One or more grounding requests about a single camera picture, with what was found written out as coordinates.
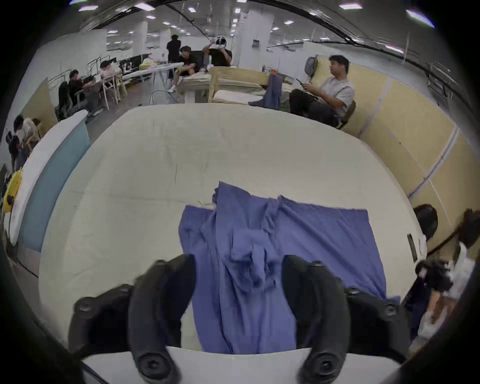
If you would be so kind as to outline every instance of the grey floor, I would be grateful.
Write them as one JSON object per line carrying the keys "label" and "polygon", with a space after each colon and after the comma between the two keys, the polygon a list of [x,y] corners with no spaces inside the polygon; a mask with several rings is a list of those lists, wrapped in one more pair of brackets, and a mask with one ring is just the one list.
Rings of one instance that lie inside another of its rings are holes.
{"label": "grey floor", "polygon": [[[167,86],[171,85],[171,80],[167,82]],[[163,90],[163,84],[157,76],[155,81],[155,89]],[[150,93],[152,91],[152,79],[146,80],[144,83],[139,82],[136,84],[127,85],[127,96],[122,95],[121,101],[115,104],[111,99],[108,101],[110,110],[104,108],[101,113],[95,117],[91,117],[87,120],[87,130],[90,137],[90,141],[93,143],[99,136],[121,115],[129,111],[132,108],[138,106],[150,105]],[[183,103],[183,98],[177,93],[172,96],[165,92],[156,92],[154,94],[153,104],[175,104]],[[17,252],[18,260],[25,265],[30,271],[33,271],[38,275],[40,267],[40,253],[28,248],[19,247]],[[40,296],[38,292],[38,279],[32,273],[25,270],[25,268],[18,263],[11,263],[12,272],[16,278],[16,281],[25,296],[25,299],[29,303],[30,307],[38,318],[48,327],[48,319],[44,317],[42,313],[42,305],[40,302]]]}
{"label": "grey floor", "polygon": [[[167,86],[171,85],[171,80],[167,81]],[[155,80],[155,90],[164,90],[163,84],[159,78]],[[139,82],[136,84],[127,85],[127,96],[122,95],[121,101],[115,104],[112,99],[108,100],[110,110],[104,108],[103,111],[95,117],[87,120],[87,130],[90,137],[90,141],[93,143],[99,136],[121,115],[129,111],[132,108],[138,106],[150,105],[150,93],[152,92],[152,78],[146,80],[144,83]],[[183,103],[183,98],[173,93],[173,97],[166,92],[155,92],[153,104],[176,104]]]}

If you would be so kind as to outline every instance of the grey backpack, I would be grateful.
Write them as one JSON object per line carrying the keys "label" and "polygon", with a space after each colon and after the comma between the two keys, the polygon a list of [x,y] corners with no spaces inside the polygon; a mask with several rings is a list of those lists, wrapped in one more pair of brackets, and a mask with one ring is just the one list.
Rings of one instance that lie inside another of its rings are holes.
{"label": "grey backpack", "polygon": [[317,58],[309,57],[307,59],[307,62],[305,63],[305,73],[310,77],[312,77],[316,69],[317,69]]}

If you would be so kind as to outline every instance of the white table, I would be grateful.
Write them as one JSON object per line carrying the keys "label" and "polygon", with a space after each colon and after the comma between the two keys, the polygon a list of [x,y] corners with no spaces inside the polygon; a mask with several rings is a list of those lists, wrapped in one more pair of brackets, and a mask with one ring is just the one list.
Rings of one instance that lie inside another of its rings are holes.
{"label": "white table", "polygon": [[[411,205],[362,141],[313,120],[228,104],[130,110],[93,144],[65,183],[40,263],[40,298],[66,340],[83,296],[132,283],[156,259],[182,253],[186,204],[212,207],[219,181],[264,197],[365,208],[384,266],[387,295],[403,297],[416,278],[422,235]],[[191,307],[182,345],[199,349]]]}
{"label": "white table", "polygon": [[[131,79],[131,78],[137,77],[137,76],[153,74],[152,93],[150,94],[150,104],[153,104],[153,94],[155,92],[166,92],[167,91],[167,81],[164,78],[163,73],[168,71],[168,70],[174,69],[174,68],[179,68],[181,66],[183,66],[183,63],[169,63],[169,64],[156,65],[156,66],[149,67],[147,69],[143,69],[143,70],[140,70],[140,71],[135,71],[135,72],[129,73],[127,75],[124,75],[122,77],[122,79],[123,80],[128,80],[128,79]],[[161,89],[155,90],[155,77],[156,77],[157,73],[160,76],[160,79],[162,81],[163,90],[161,90]]]}

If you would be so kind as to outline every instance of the white chair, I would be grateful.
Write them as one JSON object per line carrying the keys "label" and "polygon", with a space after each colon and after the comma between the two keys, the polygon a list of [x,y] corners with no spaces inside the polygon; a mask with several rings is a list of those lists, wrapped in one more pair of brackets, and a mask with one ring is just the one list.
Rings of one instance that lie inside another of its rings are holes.
{"label": "white chair", "polygon": [[107,99],[107,91],[113,89],[113,101],[118,104],[118,93],[117,93],[117,86],[115,81],[115,75],[102,78],[102,88],[103,88],[103,97],[105,98],[105,104],[107,105],[107,109],[110,110],[108,106],[108,99]]}

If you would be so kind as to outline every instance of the blue towel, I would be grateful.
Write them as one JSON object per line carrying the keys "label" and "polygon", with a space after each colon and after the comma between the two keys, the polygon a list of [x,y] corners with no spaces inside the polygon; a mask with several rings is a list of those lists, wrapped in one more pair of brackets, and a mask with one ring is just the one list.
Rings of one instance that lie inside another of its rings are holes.
{"label": "blue towel", "polygon": [[386,298],[383,265],[365,210],[266,199],[220,183],[216,210],[186,206],[179,235],[195,255],[193,314],[206,352],[295,349],[295,318],[281,284],[286,254],[321,260],[347,287]]}
{"label": "blue towel", "polygon": [[248,105],[279,110],[282,96],[282,83],[283,79],[281,76],[271,73],[268,78],[268,87],[264,97],[258,101],[249,101]]}

